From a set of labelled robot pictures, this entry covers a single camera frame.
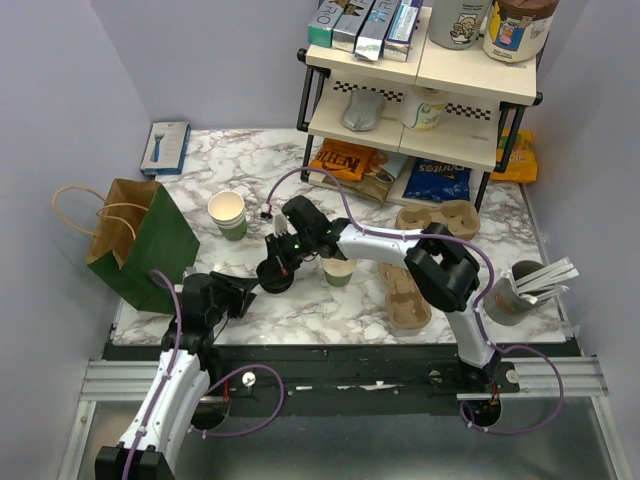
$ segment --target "snack bag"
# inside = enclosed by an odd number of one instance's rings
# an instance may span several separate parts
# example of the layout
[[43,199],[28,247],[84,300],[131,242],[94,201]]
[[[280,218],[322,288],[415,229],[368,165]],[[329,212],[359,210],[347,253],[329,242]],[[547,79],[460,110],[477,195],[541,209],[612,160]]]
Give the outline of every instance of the snack bag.
[[417,158],[403,197],[434,202],[469,201],[469,178],[468,168]]
[[327,138],[311,166],[324,168],[336,178],[359,182],[375,151],[373,147]]
[[[507,144],[509,129],[502,132],[500,145],[496,152],[498,161],[502,158],[502,152]],[[536,163],[536,155],[533,152],[533,134],[527,130],[520,130],[516,136],[516,143],[509,157],[509,165],[504,173],[493,172],[491,180],[504,182],[530,183],[536,180],[538,176],[538,164]]]
[[[376,150],[365,168],[362,180],[350,182],[340,180],[340,184],[360,195],[380,204],[384,203],[407,161],[407,155],[397,152]],[[324,177],[322,183],[333,186],[333,180]]]

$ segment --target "cylindrical container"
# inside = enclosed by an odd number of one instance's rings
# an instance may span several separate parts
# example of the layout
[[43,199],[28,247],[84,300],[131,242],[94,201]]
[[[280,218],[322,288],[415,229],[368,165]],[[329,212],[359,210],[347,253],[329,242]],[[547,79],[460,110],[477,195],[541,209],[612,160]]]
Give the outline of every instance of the cylindrical container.
[[351,280],[356,269],[357,260],[338,260],[337,258],[323,258],[322,268],[324,277],[332,287],[344,287]]
[[431,130],[448,102],[449,92],[413,85],[402,99],[400,121],[416,132]]
[[[513,274],[513,279],[518,280],[543,267],[544,265],[533,260],[522,260],[511,267],[511,273]],[[548,301],[549,299],[531,305],[513,291],[509,279],[501,278],[487,296],[484,297],[482,306],[494,322],[506,327],[512,327],[519,324],[532,311]]]
[[217,193],[209,200],[209,215],[227,240],[241,240],[247,234],[244,200],[231,191]]
[[544,46],[558,0],[494,0],[483,48],[487,55],[515,63]]
[[478,39],[491,0],[435,0],[427,34],[433,43],[463,50]]

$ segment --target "blue snack bag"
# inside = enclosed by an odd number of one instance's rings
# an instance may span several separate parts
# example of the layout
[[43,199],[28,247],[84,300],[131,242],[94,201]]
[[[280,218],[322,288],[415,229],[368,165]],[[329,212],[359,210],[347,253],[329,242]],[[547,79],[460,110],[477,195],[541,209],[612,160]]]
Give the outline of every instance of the blue snack bag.
[[403,196],[434,202],[468,201],[470,177],[469,168],[416,158]]

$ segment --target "paper bag handle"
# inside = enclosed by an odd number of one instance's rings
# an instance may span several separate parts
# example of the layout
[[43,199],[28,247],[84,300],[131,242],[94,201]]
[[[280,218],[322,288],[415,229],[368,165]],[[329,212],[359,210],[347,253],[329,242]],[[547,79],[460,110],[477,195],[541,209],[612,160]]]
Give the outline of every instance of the paper bag handle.
[[[60,209],[58,208],[58,205],[57,205],[58,196],[61,193],[66,192],[67,190],[82,190],[84,192],[89,192],[92,195],[95,195],[100,200],[102,200],[103,203],[105,203],[106,200],[104,199],[104,197],[102,195],[100,195],[95,190],[92,190],[89,187],[83,187],[83,186],[80,186],[80,185],[69,185],[68,187],[61,188],[60,190],[58,190],[56,193],[53,194],[53,198],[51,199],[51,206],[53,207],[53,211],[55,212],[56,215],[58,215],[58,217],[60,217],[62,219],[62,221],[64,223],[69,225],[71,228],[73,228],[75,230],[78,230],[79,232],[86,233],[87,235],[91,235],[92,237],[97,236],[96,232],[92,232],[91,230],[87,230],[86,228],[82,228],[80,225],[78,225],[76,223],[73,223],[71,220],[69,220],[67,217],[65,217],[62,214],[62,212],[60,211]],[[136,231],[131,226],[131,224],[129,222],[127,222],[124,218],[114,217],[112,215],[101,215],[101,212],[106,208],[110,208],[110,207],[126,207],[126,206],[128,206],[128,207],[136,207],[136,208],[139,208],[141,210],[144,210],[145,212],[149,211],[148,208],[143,207],[142,205],[136,205],[135,203],[112,203],[111,205],[105,205],[104,207],[99,209],[96,212],[96,215],[98,215],[98,216],[100,216],[102,218],[108,218],[108,219],[111,219],[111,220],[118,220],[119,222],[124,223],[129,228],[129,230],[131,231],[131,235],[133,236],[133,239],[135,240],[136,239]]]

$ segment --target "green paper bag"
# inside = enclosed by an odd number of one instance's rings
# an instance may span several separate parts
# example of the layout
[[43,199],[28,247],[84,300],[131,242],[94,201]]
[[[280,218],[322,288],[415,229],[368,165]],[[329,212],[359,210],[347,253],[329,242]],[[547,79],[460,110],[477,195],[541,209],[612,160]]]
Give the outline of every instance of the green paper bag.
[[[73,188],[104,200],[95,232],[73,224],[57,209],[56,197]],[[67,187],[54,195],[53,206],[67,224],[94,236],[87,266],[112,290],[138,310],[175,312],[171,296],[153,283],[149,272],[158,269],[181,283],[200,242],[162,184],[117,178],[106,200],[91,189]]]

